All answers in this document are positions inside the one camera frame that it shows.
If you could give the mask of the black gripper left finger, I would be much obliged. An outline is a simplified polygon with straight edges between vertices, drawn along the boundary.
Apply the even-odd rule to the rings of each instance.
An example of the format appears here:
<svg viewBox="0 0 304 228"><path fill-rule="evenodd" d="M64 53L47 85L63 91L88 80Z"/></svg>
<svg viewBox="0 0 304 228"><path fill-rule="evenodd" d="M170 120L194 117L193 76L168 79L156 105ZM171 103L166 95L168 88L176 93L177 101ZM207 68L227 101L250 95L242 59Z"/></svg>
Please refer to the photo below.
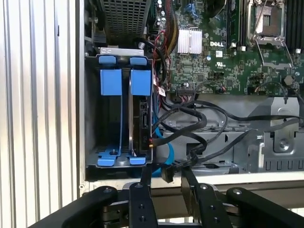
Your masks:
<svg viewBox="0 0 304 228"><path fill-rule="evenodd" d="M142 169L139 182L122 190L101 186L34 223L34 228L156 228L150 194L152 171Z"/></svg>

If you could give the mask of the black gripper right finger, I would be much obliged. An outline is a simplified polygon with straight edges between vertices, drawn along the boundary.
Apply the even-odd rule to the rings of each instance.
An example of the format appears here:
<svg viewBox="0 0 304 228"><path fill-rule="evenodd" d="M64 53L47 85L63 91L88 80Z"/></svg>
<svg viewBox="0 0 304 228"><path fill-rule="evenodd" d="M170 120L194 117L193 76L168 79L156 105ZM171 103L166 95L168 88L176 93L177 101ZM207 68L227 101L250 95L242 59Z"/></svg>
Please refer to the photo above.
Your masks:
<svg viewBox="0 0 304 228"><path fill-rule="evenodd" d="M190 168L181 170L181 192L188 213L204 228L302 228L304 218L249 190L222 194L199 183Z"/></svg>

